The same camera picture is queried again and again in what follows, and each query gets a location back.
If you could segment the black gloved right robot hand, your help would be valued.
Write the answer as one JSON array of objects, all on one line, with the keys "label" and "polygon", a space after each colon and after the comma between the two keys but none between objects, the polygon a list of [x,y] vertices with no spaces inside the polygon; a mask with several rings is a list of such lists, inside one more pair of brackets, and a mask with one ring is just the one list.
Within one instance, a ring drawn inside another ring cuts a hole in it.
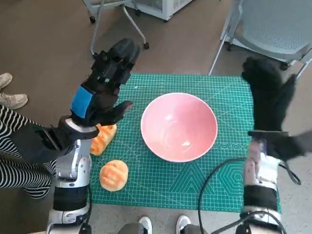
[{"label": "black gloved right robot hand", "polygon": [[241,76],[253,96],[254,129],[281,132],[295,92],[296,75],[284,82],[280,72],[264,58],[248,57],[242,67]]}]

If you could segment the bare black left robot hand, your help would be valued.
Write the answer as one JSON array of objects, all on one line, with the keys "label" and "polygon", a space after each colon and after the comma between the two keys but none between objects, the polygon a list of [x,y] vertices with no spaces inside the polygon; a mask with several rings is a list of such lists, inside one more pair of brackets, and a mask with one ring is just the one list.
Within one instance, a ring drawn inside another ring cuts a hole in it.
[{"label": "bare black left robot hand", "polygon": [[94,54],[90,76],[78,87],[72,104],[71,118],[81,126],[114,125],[123,119],[133,103],[116,105],[120,86],[126,84],[140,53],[131,38],[124,38],[109,51]]}]

